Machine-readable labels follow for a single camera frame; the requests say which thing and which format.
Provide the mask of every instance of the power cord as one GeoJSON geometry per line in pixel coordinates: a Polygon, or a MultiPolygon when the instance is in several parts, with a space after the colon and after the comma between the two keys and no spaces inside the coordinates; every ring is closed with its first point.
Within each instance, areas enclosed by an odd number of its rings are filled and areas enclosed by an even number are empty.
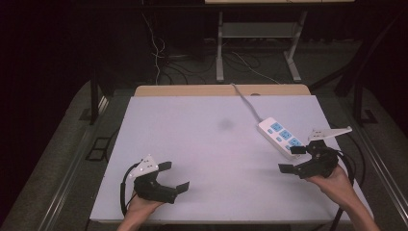
{"type": "Polygon", "coordinates": [[[243,102],[249,107],[249,110],[252,112],[252,114],[255,116],[255,118],[259,122],[262,122],[263,119],[261,119],[261,117],[258,115],[258,113],[256,112],[254,106],[243,96],[243,94],[240,92],[240,90],[238,89],[238,87],[235,84],[231,83],[231,85],[234,87],[235,91],[240,95],[243,102]]]}

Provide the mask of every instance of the white cable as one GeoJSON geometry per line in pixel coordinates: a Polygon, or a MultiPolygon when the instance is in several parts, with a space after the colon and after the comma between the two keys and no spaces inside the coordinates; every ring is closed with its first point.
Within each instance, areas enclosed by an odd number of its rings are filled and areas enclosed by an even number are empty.
{"type": "Polygon", "coordinates": [[[158,57],[159,57],[159,48],[157,48],[156,42],[154,41],[153,30],[152,30],[152,28],[150,27],[150,24],[148,23],[146,17],[144,16],[144,13],[142,13],[141,15],[143,16],[144,21],[146,22],[147,27],[149,28],[150,35],[151,35],[151,37],[152,37],[152,43],[153,43],[154,48],[156,49],[156,55],[154,55],[154,56],[155,56],[155,66],[156,66],[156,68],[157,68],[157,75],[156,75],[156,86],[157,86],[157,85],[159,85],[159,84],[158,84],[158,80],[159,80],[159,76],[160,76],[160,68],[159,68],[159,65],[157,64],[157,59],[158,59],[158,57]]]}
{"type": "Polygon", "coordinates": [[[258,75],[260,75],[260,76],[262,76],[262,77],[265,77],[265,78],[267,78],[267,79],[269,79],[269,80],[275,82],[276,84],[279,84],[279,85],[280,85],[280,83],[277,82],[276,80],[274,80],[274,79],[272,79],[272,78],[270,78],[270,77],[267,77],[266,75],[261,74],[261,73],[259,73],[258,71],[252,69],[252,67],[251,67],[239,54],[237,54],[237,53],[235,53],[235,52],[232,52],[232,53],[233,53],[234,55],[236,55],[238,58],[240,58],[240,59],[242,60],[242,62],[243,62],[252,72],[254,72],[255,74],[258,74],[258,75]]]}
{"type": "Polygon", "coordinates": [[[259,122],[262,122],[263,119],[261,119],[261,117],[258,115],[258,113],[256,112],[254,106],[243,96],[243,94],[240,92],[240,90],[238,89],[238,87],[231,83],[231,85],[234,87],[234,89],[237,91],[237,93],[240,95],[241,99],[243,100],[243,102],[249,107],[249,109],[251,110],[252,114],[256,117],[256,119],[259,122]]]}

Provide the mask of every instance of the black mount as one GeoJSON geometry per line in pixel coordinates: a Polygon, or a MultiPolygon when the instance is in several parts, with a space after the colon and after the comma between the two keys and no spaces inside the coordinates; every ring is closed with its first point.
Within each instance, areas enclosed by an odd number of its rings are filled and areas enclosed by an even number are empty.
{"type": "Polygon", "coordinates": [[[291,152],[293,154],[306,154],[308,152],[312,155],[310,161],[297,166],[279,164],[282,173],[295,174],[300,179],[315,175],[329,177],[339,162],[337,157],[339,152],[327,147],[324,141],[311,141],[306,146],[293,146],[291,152]]]}

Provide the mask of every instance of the black metal bar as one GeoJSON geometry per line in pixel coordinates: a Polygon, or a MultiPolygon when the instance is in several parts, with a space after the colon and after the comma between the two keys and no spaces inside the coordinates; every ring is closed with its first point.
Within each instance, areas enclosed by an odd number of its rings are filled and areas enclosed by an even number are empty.
{"type": "Polygon", "coordinates": [[[99,116],[98,99],[98,80],[93,69],[90,74],[90,125],[93,125],[99,116]]]}

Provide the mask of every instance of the metal frame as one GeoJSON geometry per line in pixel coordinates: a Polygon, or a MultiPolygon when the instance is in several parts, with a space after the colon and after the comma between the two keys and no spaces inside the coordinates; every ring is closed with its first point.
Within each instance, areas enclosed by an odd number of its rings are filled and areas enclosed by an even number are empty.
{"type": "Polygon", "coordinates": [[[293,81],[300,83],[301,78],[293,60],[294,51],[299,42],[307,12],[303,11],[297,22],[276,23],[224,23],[222,12],[218,17],[217,57],[216,74],[217,82],[224,82],[222,63],[222,39],[223,38],[292,38],[292,44],[288,51],[284,52],[284,58],[292,74],[293,81]]]}

